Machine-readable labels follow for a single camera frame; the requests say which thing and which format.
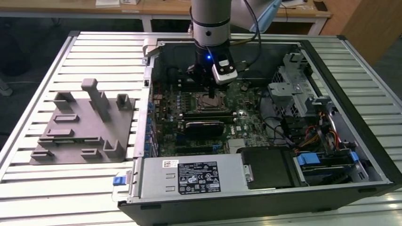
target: aluminum extrusion table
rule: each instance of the aluminum extrusion table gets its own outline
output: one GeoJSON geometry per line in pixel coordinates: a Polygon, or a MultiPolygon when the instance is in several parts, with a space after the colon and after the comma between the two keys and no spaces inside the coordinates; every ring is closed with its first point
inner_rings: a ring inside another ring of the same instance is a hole
{"type": "MultiPolygon", "coordinates": [[[[233,38],[247,38],[234,34],[233,38]]],[[[0,152],[0,226],[132,226],[116,207],[127,186],[112,187],[112,177],[132,167],[143,90],[143,42],[146,38],[188,38],[184,33],[72,32],[43,79],[10,140],[0,152]],[[83,78],[96,78],[107,96],[127,93],[136,98],[130,148],[123,163],[31,166],[31,152],[55,110],[56,91],[75,98],[83,78]]],[[[402,102],[347,41],[334,36],[263,35],[265,39],[307,39],[397,166],[402,169],[402,102]]],[[[401,190],[366,198],[334,211],[247,218],[191,225],[401,225],[401,190]]]]}

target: metal bracket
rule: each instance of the metal bracket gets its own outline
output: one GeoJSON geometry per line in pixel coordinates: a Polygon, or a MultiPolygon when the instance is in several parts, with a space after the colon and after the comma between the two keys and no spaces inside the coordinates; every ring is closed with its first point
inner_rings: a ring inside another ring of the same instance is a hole
{"type": "Polygon", "coordinates": [[[246,181],[253,182],[254,181],[254,176],[253,176],[253,172],[251,172],[251,166],[250,165],[243,165],[243,170],[245,170],[246,181]]]}
{"type": "Polygon", "coordinates": [[[325,106],[330,101],[331,99],[329,97],[310,97],[305,102],[307,113],[315,113],[317,106],[325,106]]]}
{"type": "Polygon", "coordinates": [[[303,93],[301,87],[291,85],[286,82],[274,82],[269,84],[270,92],[274,96],[289,97],[294,94],[303,93]]]}
{"type": "Polygon", "coordinates": [[[144,44],[143,44],[144,57],[150,57],[154,54],[159,53],[158,48],[159,48],[158,39],[151,39],[151,38],[144,39],[144,44]]]}

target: warning label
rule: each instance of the warning label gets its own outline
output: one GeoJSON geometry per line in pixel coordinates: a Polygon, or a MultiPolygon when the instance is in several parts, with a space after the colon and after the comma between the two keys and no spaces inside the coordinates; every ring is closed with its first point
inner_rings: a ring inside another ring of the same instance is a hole
{"type": "Polygon", "coordinates": [[[182,163],[178,170],[180,194],[221,192],[218,164],[215,161],[182,163]]]}

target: metal frame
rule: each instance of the metal frame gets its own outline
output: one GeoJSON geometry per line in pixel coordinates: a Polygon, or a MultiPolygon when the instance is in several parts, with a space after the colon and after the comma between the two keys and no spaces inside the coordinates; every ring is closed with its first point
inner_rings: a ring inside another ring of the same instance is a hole
{"type": "MultiPolygon", "coordinates": [[[[94,56],[102,55],[99,57],[108,57],[107,59],[114,61],[116,60],[115,57],[123,58],[126,55],[142,53],[146,38],[188,37],[186,33],[134,32],[82,32],[79,35],[82,36],[78,39],[80,45],[91,44],[94,46],[94,42],[107,41],[108,45],[118,47],[131,46],[132,50],[124,53],[108,52],[99,54],[99,52],[94,52],[94,56]]],[[[249,34],[233,35],[234,39],[249,37],[249,34]]],[[[263,38],[310,40],[386,152],[390,154],[398,168],[402,169],[401,101],[395,98],[394,93],[370,66],[365,64],[357,52],[335,36],[263,35],[263,38]]],[[[135,225],[130,217],[118,210],[116,203],[111,198],[112,176],[132,168],[134,148],[127,155],[127,162],[122,164],[48,166],[36,169],[27,165],[30,151],[24,148],[27,146],[26,142],[31,142],[32,138],[43,132],[42,124],[31,123],[43,120],[38,116],[38,110],[52,111],[52,108],[47,107],[48,104],[43,102],[43,100],[51,99],[48,97],[51,93],[44,91],[55,84],[50,82],[50,79],[59,82],[58,87],[62,88],[71,87],[67,81],[71,81],[75,76],[82,77],[80,74],[62,76],[55,72],[56,68],[64,63],[62,56],[70,54],[67,48],[71,46],[68,43],[72,39],[70,37],[63,45],[44,82],[35,93],[7,145],[0,152],[0,221],[7,221],[8,226],[28,224],[56,226],[60,225],[60,222],[68,226],[135,225]]],[[[318,77],[313,76],[313,78],[317,80],[318,88],[325,92],[318,77]]],[[[119,197],[115,197],[114,200],[123,200],[124,197],[120,196],[128,195],[128,187],[120,186],[114,190],[119,194],[119,197]]],[[[398,226],[402,218],[402,195],[399,193],[398,190],[383,196],[366,198],[334,211],[210,221],[195,225],[287,225],[289,222],[294,222],[302,226],[321,226],[323,224],[331,226],[357,224],[398,226]]]]}
{"type": "MultiPolygon", "coordinates": [[[[152,15],[138,14],[132,10],[132,14],[98,14],[98,13],[50,13],[50,12],[8,12],[0,11],[3,17],[38,17],[38,18],[82,18],[82,19],[140,19],[143,23],[144,32],[152,32],[151,20],[190,20],[188,15],[152,15]]],[[[313,23],[309,35],[319,35],[326,24],[327,17],[275,17],[274,22],[290,23],[313,23]]]]}

